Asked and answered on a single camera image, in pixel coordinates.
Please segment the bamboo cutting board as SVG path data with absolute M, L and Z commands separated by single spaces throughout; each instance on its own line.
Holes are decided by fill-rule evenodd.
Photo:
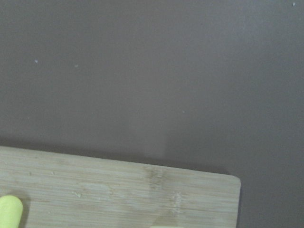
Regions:
M 0 193 L 23 205 L 22 228 L 234 228 L 235 176 L 10 147 Z

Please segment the yellow plastic knife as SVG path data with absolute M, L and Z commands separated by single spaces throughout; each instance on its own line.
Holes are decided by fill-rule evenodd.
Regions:
M 23 212 L 23 204 L 13 195 L 0 198 L 0 228 L 18 228 Z

